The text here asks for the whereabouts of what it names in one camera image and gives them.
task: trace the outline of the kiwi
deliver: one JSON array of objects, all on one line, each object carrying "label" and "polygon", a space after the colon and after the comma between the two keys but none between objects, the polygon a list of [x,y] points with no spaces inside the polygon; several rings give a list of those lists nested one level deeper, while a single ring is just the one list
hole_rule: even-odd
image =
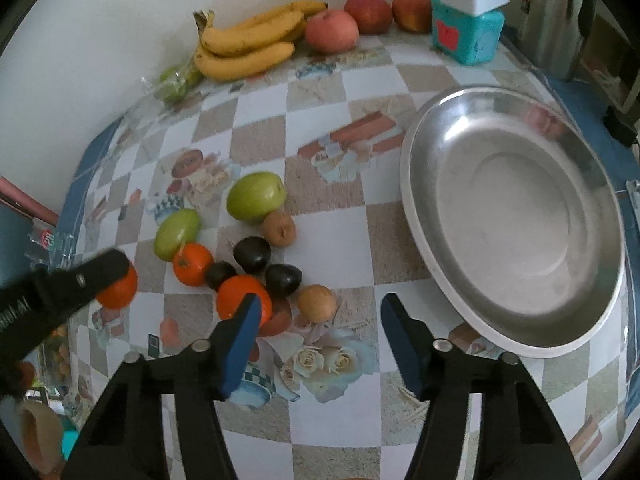
[{"label": "kiwi", "polygon": [[296,240],[296,224],[282,211],[269,213],[262,222],[262,236],[273,247],[288,247]]}]

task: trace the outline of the bunch of bananas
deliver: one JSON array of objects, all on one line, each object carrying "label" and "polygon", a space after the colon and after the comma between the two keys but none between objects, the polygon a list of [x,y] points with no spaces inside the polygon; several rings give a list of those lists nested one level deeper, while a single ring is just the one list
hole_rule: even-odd
[{"label": "bunch of bananas", "polygon": [[294,41],[304,36],[306,18],[326,9],[326,3],[297,0],[222,30],[213,26],[214,13],[194,12],[200,42],[193,62],[216,81],[259,74],[289,59]]}]

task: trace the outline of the metal tray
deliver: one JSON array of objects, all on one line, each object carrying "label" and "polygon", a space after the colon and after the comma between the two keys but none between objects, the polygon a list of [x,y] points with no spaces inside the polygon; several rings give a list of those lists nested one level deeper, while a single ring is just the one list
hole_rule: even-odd
[{"label": "metal tray", "polygon": [[482,336],[546,358],[602,327],[622,284],[620,211],[558,113],[501,88],[441,94],[406,134],[400,179],[422,258]]}]

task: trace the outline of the red heart sticker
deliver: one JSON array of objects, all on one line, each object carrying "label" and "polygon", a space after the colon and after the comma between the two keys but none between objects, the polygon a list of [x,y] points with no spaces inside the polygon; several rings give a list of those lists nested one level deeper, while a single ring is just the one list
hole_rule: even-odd
[{"label": "red heart sticker", "polygon": [[442,20],[436,20],[436,27],[438,28],[438,40],[440,44],[452,52],[455,51],[458,48],[460,31],[455,27],[449,27],[449,25],[446,25]]}]

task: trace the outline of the red apple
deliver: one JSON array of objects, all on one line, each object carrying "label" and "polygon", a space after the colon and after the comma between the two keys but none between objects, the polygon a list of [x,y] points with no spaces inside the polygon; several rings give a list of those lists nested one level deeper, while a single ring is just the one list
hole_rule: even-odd
[{"label": "red apple", "polygon": [[384,34],[393,20],[385,0],[347,0],[344,10],[356,20],[360,34]]},{"label": "red apple", "polygon": [[351,50],[358,42],[358,36],[358,24],[343,10],[323,10],[309,18],[306,24],[306,42],[324,54]]},{"label": "red apple", "polygon": [[431,0],[393,0],[391,9],[402,30],[423,34],[431,32]]}]

